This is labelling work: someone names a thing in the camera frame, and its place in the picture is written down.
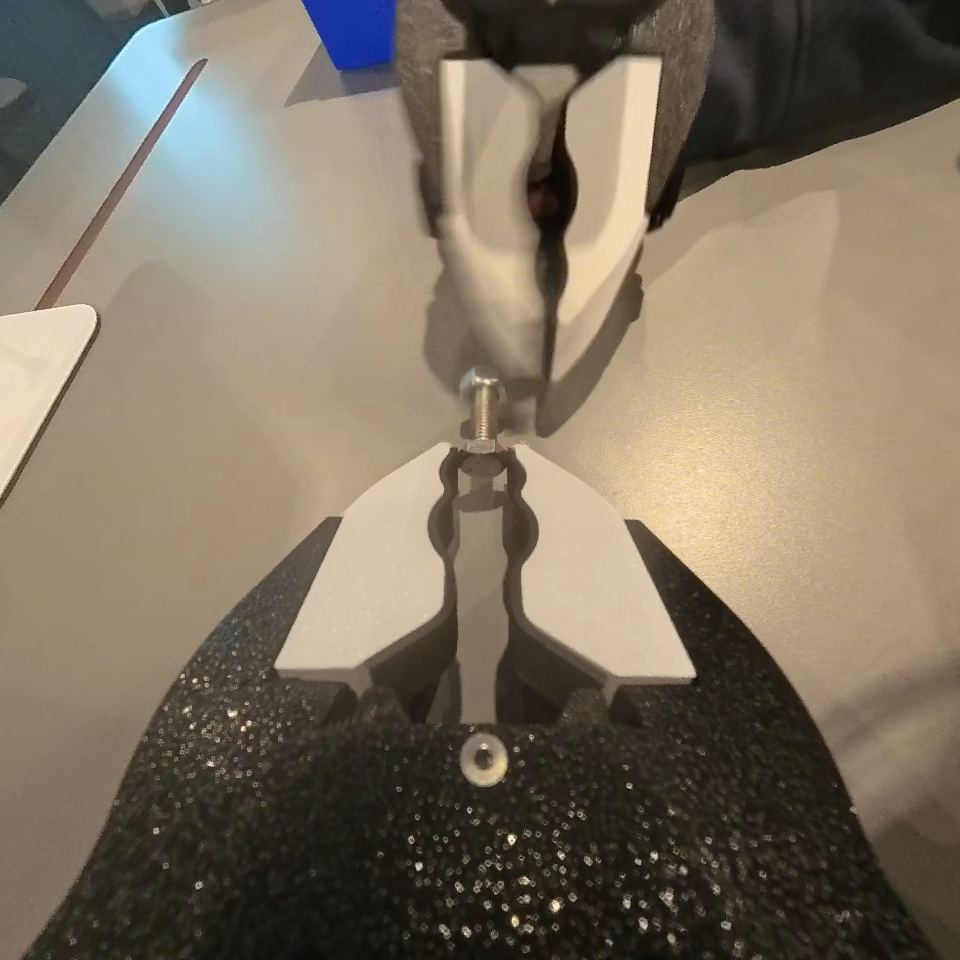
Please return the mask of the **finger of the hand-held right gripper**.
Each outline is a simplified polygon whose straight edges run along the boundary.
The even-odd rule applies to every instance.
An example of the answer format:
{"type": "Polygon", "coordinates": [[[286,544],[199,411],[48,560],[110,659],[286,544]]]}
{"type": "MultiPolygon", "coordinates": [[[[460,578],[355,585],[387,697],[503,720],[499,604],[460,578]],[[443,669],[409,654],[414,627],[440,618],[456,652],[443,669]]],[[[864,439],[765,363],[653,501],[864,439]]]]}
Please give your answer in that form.
{"type": "Polygon", "coordinates": [[[539,230],[540,379],[562,380],[605,324],[650,223],[664,61],[621,55],[588,78],[569,64],[539,69],[541,140],[553,136],[561,187],[556,215],[539,230]]]}
{"type": "Polygon", "coordinates": [[[490,362],[532,383],[545,380],[547,307],[527,191],[555,69],[447,58],[438,71],[441,257],[490,362]]]}

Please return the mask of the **person's right forearm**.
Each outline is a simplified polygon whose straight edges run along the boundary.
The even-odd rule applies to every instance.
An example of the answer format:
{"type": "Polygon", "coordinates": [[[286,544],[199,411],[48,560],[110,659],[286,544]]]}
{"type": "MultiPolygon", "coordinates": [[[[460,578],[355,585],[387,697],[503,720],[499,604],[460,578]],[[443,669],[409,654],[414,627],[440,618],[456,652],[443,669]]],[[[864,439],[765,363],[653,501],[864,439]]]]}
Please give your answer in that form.
{"type": "Polygon", "coordinates": [[[957,1],[720,1],[684,166],[958,99],[957,1]]]}

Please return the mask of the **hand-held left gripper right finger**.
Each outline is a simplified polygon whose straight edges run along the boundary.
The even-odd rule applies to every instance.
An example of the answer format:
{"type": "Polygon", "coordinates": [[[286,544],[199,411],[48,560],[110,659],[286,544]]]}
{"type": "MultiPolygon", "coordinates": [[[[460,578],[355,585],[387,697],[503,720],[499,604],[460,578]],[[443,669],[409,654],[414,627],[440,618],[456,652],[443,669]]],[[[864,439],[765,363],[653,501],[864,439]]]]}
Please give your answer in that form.
{"type": "Polygon", "coordinates": [[[685,686],[695,667],[626,520],[531,447],[508,460],[509,652],[544,698],[685,686]]]}

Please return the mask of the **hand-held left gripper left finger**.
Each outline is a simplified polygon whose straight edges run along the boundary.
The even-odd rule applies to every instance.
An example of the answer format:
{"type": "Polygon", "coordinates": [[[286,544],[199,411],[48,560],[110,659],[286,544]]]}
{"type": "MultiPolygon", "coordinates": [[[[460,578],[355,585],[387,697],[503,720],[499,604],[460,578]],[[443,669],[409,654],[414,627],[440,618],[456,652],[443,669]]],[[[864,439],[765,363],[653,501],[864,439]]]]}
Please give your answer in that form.
{"type": "Polygon", "coordinates": [[[285,644],[285,679],[337,683],[409,700],[457,653],[450,556],[462,452],[438,443],[343,513],[285,644]]]}

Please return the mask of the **silver hex bolt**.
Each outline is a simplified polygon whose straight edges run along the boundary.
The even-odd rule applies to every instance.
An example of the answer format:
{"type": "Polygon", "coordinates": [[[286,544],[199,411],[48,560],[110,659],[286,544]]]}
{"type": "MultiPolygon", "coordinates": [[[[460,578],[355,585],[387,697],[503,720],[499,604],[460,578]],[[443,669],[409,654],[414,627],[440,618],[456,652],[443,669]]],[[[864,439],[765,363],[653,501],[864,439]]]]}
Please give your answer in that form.
{"type": "MultiPolygon", "coordinates": [[[[505,390],[499,373],[487,366],[474,366],[461,379],[460,393],[469,406],[468,440],[493,440],[500,435],[500,408],[505,390]]],[[[486,490],[506,468],[504,459],[468,457],[463,454],[461,471],[469,482],[469,490],[486,490]]]]}

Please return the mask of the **blue plastic bin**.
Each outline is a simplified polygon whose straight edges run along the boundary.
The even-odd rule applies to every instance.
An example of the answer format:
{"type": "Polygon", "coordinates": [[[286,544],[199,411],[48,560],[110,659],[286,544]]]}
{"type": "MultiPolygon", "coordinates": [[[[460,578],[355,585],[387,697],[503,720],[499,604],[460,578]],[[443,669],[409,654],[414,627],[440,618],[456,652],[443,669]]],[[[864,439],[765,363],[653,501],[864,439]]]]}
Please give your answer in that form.
{"type": "Polygon", "coordinates": [[[340,72],[388,66],[395,54],[398,1],[302,1],[340,72]]]}

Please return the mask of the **sign stand with white base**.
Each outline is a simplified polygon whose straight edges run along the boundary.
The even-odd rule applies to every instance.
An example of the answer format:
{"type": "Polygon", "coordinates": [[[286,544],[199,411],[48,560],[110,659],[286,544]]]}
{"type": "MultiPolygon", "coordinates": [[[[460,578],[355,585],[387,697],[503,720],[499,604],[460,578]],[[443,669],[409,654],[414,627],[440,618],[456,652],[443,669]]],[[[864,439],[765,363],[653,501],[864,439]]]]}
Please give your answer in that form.
{"type": "Polygon", "coordinates": [[[1,498],[16,483],[100,327],[89,305],[1,318],[1,498]]]}

